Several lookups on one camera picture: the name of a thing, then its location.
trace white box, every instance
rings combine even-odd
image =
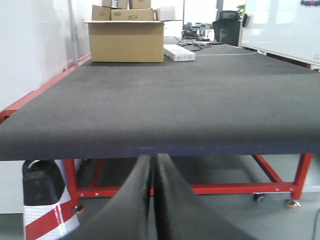
[[[196,54],[182,46],[178,46],[176,44],[165,44],[163,47],[164,55],[171,58],[173,61],[182,62],[196,60]]]
[[[155,11],[158,21],[176,20],[175,6],[162,6],[157,8]]]

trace open cardboard box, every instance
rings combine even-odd
[[[93,62],[162,63],[161,21],[84,21],[89,25]]]

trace whiteboard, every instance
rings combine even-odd
[[[320,66],[320,6],[300,0],[247,0],[241,46]]]

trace box flap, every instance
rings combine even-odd
[[[115,23],[123,23],[123,24],[159,24],[163,23],[162,21],[98,21],[98,20],[90,20],[83,21],[84,24],[115,24]]]

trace white rectangular device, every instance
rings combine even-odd
[[[171,58],[173,61],[182,62],[196,60],[196,54],[182,46],[178,46],[176,44],[165,44],[163,47],[164,55]]]

